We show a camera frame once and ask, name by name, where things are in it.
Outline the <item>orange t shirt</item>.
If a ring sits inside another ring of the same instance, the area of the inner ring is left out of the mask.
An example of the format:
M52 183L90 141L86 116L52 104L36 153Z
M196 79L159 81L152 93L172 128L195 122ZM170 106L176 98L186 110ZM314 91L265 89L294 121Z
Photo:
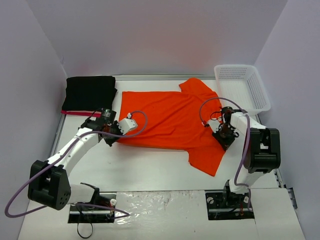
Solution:
M225 151L202 121L221 109L218 95L198 78L179 87L180 91L124 91L119 118L136 111L133 119L138 127L134 132L145 129L133 138L121 138L119 143L187 151L191 166L215 176Z

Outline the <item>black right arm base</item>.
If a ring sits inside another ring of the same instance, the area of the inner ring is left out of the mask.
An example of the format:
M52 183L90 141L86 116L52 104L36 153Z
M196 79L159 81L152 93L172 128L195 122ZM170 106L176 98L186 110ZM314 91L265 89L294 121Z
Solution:
M248 210L248 194L231 193L229 197L220 190L205 192L207 218L209 221L254 219Z

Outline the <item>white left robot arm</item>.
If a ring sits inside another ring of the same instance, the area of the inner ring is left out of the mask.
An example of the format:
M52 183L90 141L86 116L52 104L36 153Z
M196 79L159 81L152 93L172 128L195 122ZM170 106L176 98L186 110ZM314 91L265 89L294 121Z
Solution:
M60 151L47 160L35 161L30 168L28 198L58 211L67 205L97 208L105 200L100 189L88 183L70 184L69 176L85 154L101 141L111 146L137 128L131 114L120 121L115 116L115 111L102 109L96 119L88 117Z

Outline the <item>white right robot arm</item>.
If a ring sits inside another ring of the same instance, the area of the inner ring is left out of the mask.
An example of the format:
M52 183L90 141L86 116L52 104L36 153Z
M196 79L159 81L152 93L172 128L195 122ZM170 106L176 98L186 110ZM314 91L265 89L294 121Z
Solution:
M281 165L280 132L268 128L240 109L223 107L218 118L221 123L212 130L212 136L224 151L240 135L244 136L242 157L235 176L228 180L222 193L222 202L229 207L250 192L250 187L262 176Z

